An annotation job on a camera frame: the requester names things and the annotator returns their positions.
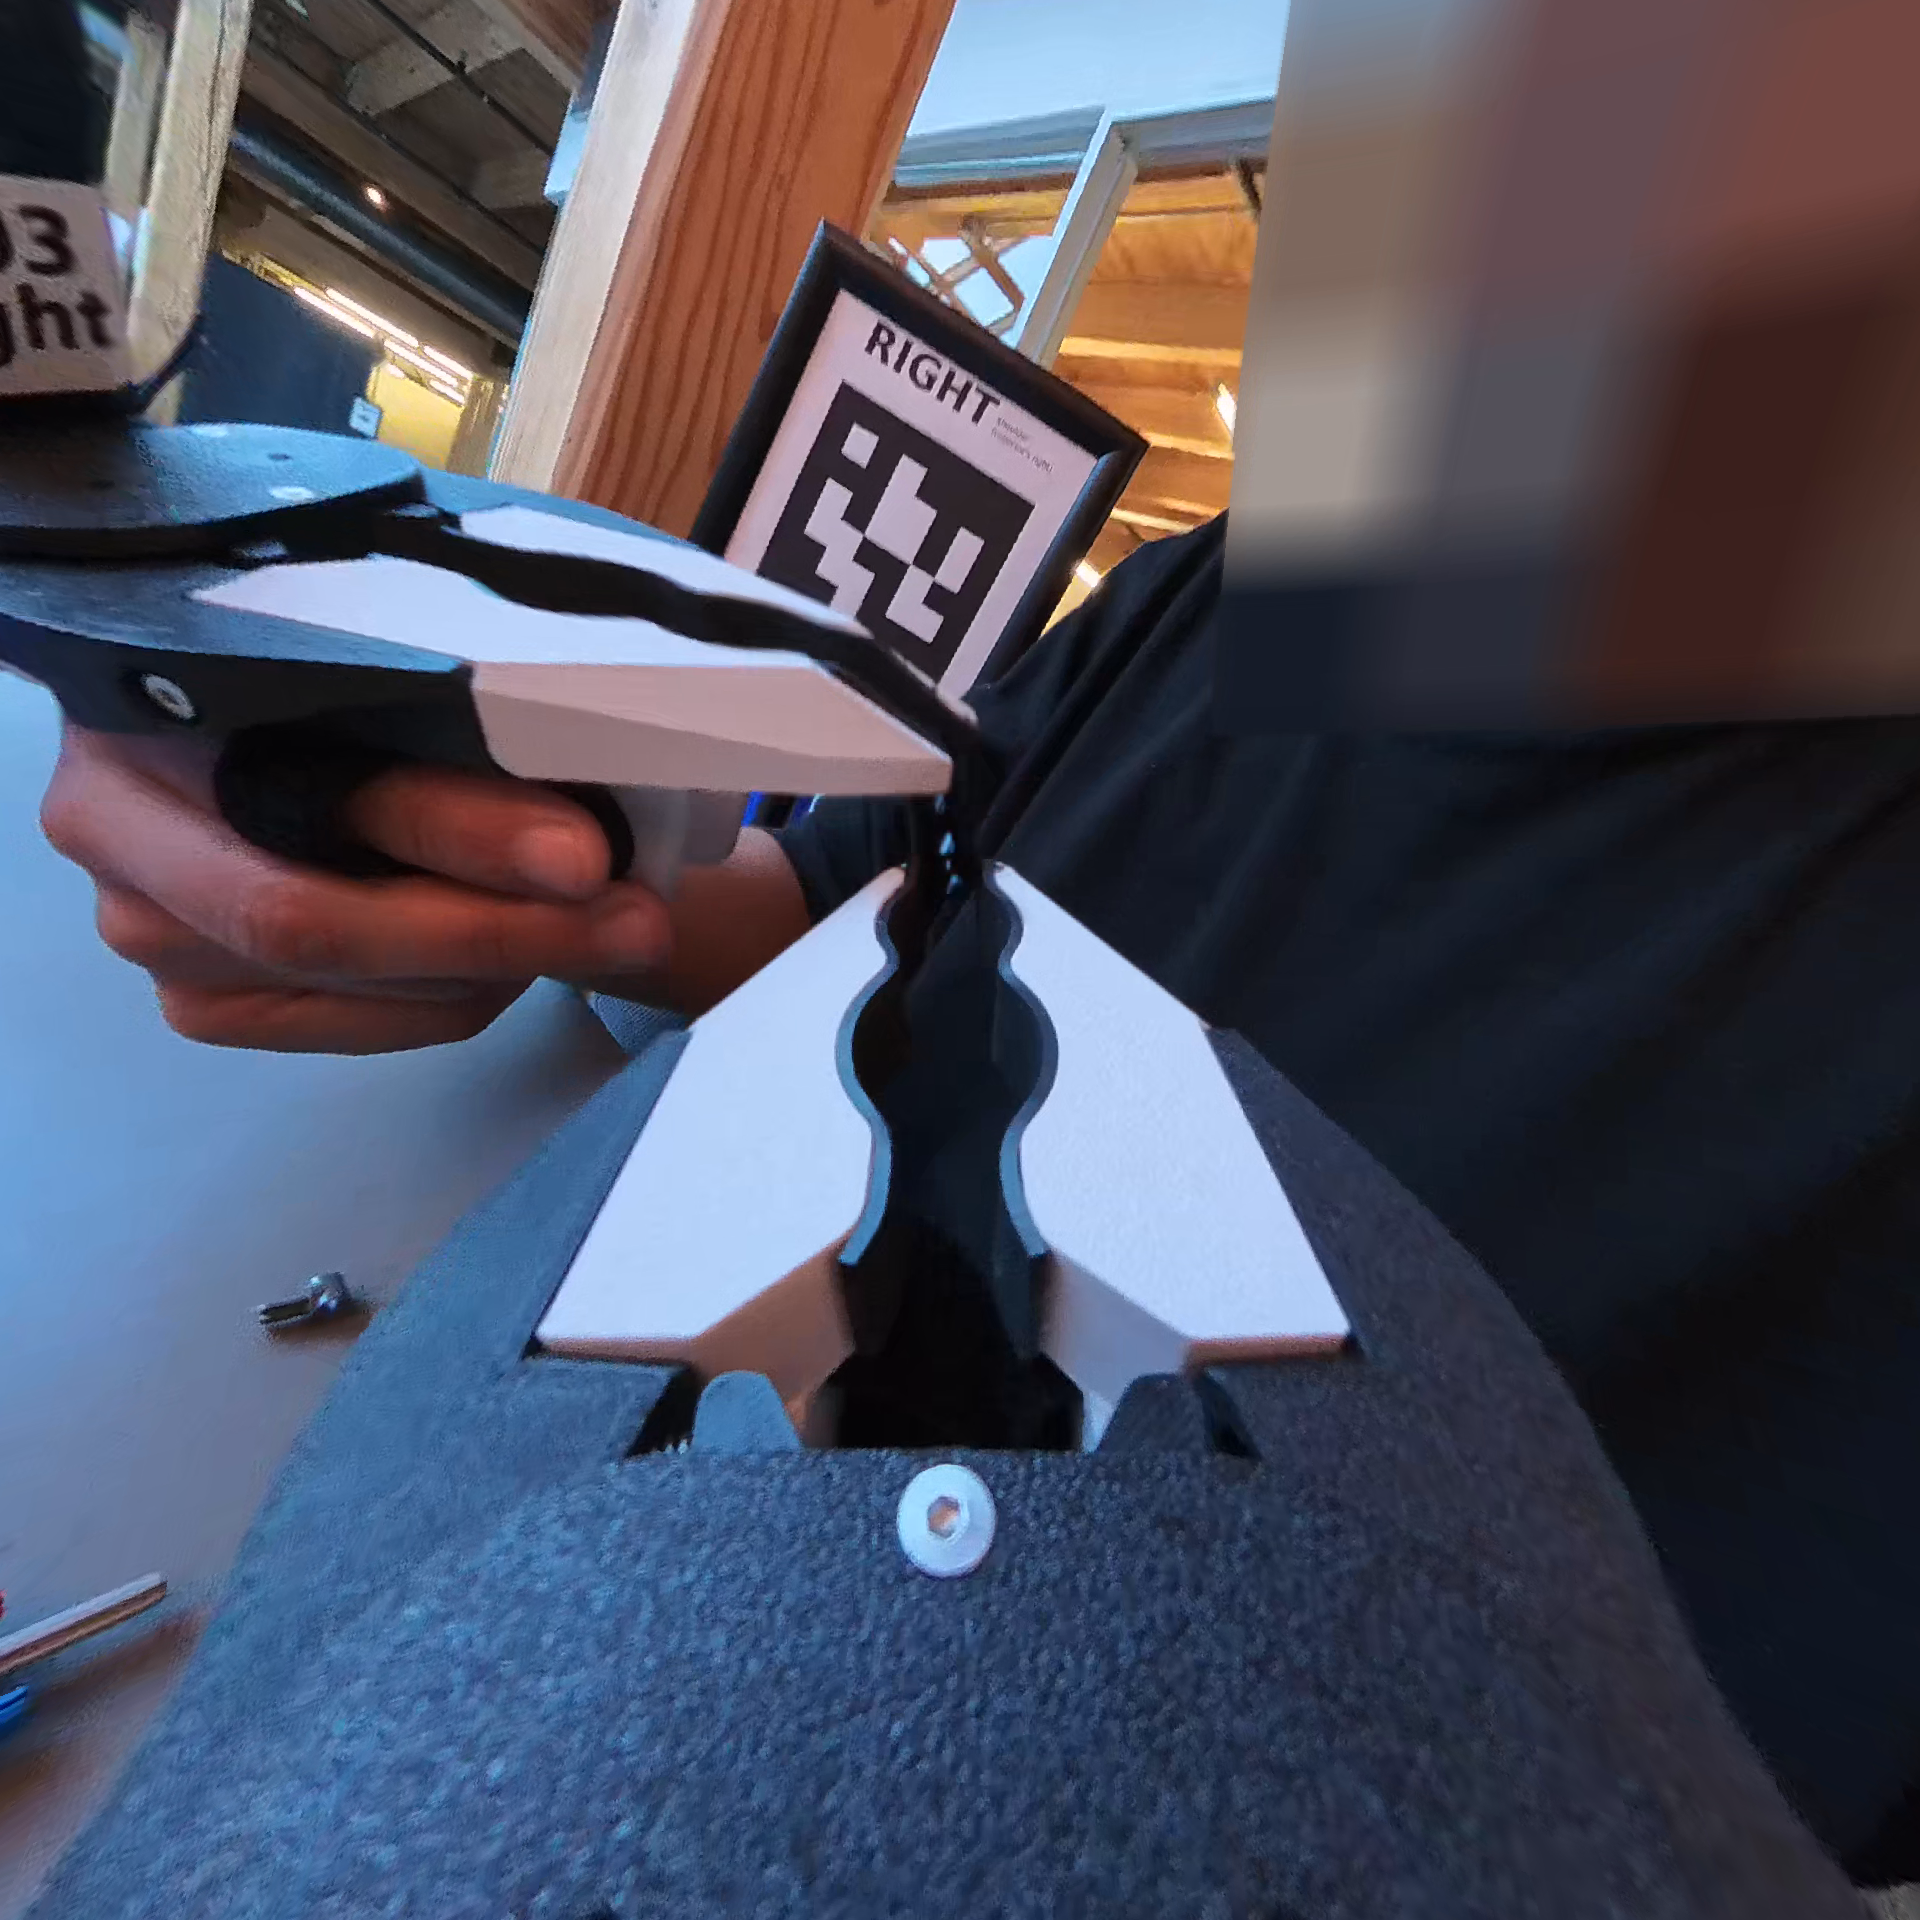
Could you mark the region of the black L-shaped lego beam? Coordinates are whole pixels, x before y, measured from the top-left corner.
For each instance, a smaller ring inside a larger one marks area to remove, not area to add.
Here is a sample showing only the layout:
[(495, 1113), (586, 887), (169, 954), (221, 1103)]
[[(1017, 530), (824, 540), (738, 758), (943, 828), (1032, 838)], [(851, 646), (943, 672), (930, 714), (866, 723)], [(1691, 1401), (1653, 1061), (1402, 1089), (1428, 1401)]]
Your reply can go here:
[(982, 820), (966, 798), (911, 800), (902, 900), (889, 918), (902, 972), (918, 972), (943, 924), (982, 887)]

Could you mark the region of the beige pillar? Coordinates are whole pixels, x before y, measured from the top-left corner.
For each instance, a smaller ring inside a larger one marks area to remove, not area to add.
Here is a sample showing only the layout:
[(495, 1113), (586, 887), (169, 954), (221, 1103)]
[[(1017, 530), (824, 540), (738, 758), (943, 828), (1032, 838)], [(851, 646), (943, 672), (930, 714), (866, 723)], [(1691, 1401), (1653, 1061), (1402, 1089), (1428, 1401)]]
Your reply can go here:
[(162, 63), (135, 210), (129, 350), (135, 379), (162, 414), (162, 393), (182, 377), (207, 311), (207, 262), (238, 129), (254, 0), (182, 0), (151, 8), (151, 15), (162, 27)]

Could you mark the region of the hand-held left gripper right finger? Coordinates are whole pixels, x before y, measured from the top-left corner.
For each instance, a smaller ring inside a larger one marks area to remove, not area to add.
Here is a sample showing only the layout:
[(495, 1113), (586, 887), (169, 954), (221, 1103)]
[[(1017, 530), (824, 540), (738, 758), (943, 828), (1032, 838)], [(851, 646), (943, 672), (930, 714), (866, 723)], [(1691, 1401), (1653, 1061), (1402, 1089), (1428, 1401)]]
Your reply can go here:
[(1083, 1444), (1138, 1375), (1334, 1357), (1351, 1314), (1210, 1029), (1035, 883), (991, 876), (1017, 914), (1011, 983), (1053, 1032), (1017, 1172), (1053, 1257), (1044, 1357), (1083, 1395)]

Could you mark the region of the black framed marker sign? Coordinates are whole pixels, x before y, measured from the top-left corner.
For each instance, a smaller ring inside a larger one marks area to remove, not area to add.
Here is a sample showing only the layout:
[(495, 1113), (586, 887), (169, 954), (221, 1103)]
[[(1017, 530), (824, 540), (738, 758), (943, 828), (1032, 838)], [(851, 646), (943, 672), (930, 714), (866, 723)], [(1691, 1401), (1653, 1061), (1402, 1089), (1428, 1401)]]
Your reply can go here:
[(824, 222), (687, 540), (966, 697), (1044, 636), (1138, 458), (1133, 427)]

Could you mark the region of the grey black lego gear assembly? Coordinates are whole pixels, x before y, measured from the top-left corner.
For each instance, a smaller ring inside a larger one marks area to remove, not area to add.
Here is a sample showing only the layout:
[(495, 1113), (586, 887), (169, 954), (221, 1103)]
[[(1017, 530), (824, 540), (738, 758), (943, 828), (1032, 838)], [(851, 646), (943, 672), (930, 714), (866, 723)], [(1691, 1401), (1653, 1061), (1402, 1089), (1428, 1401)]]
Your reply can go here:
[(0, 1639), (0, 1742), (8, 1742), (29, 1721), (29, 1706), (37, 1706), (37, 1689), (28, 1680), (29, 1668), (156, 1613), (162, 1599), (169, 1599), (169, 1581), (156, 1571), (102, 1599), (74, 1603), (42, 1622), (8, 1628)]

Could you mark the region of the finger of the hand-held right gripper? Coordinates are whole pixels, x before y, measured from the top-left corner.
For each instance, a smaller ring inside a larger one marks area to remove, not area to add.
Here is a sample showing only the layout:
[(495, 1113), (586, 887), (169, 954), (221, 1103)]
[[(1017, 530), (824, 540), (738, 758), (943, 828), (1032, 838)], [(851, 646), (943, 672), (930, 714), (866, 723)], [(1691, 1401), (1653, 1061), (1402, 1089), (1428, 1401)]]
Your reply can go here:
[(728, 651), (797, 651), (930, 743), (982, 743), (968, 703), (849, 609), (761, 582), (685, 540), (538, 509), (449, 512), (449, 572), (554, 615), (627, 615)]
[(633, 831), (627, 866), (659, 896), (733, 847), (733, 798), (943, 798), (959, 743), (930, 743), (797, 651), (728, 651), (627, 615), (512, 608), (449, 572), (449, 551), (280, 561), (193, 608), (289, 626), (304, 669), (345, 669), (345, 642), (410, 646), (450, 669), (473, 750), (450, 723), (391, 717), (377, 741), (410, 758), (495, 767), (538, 785), (603, 785)]

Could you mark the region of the person's right hand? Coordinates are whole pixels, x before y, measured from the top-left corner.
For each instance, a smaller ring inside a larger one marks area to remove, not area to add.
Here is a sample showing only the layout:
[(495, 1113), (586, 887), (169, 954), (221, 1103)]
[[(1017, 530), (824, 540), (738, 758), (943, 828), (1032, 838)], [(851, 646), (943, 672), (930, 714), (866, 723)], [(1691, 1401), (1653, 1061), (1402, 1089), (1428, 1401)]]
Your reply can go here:
[(672, 994), (672, 918), (609, 876), (586, 806), (530, 780), (391, 770), (351, 831), (402, 876), (254, 847), (211, 750), (62, 723), (42, 838), (93, 883), (96, 938), (211, 1047), (417, 1052), (495, 1029), (535, 983)]

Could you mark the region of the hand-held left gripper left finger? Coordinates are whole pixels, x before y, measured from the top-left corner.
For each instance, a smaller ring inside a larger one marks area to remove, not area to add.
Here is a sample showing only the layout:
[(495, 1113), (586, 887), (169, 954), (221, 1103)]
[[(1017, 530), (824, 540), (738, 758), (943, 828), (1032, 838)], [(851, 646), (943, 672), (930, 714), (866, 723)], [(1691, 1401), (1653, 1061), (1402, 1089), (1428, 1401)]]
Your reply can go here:
[(761, 1375), (803, 1444), (837, 1436), (851, 1357), (837, 1257), (866, 1208), (871, 1121), (837, 1059), (889, 978), (889, 866), (685, 1032), (685, 1052), (535, 1338), (563, 1363)]

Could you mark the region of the person's right forearm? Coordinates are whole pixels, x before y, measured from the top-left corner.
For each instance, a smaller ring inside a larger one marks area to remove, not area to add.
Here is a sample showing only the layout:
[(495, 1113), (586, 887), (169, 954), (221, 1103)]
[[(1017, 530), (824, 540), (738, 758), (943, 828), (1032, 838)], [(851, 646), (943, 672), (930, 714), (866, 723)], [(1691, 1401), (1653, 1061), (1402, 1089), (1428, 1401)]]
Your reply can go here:
[(766, 828), (738, 828), (722, 864), (685, 866), (667, 906), (667, 958), (645, 1004), (672, 1019), (706, 1019), (733, 994), (756, 972), (804, 938), (804, 887)]

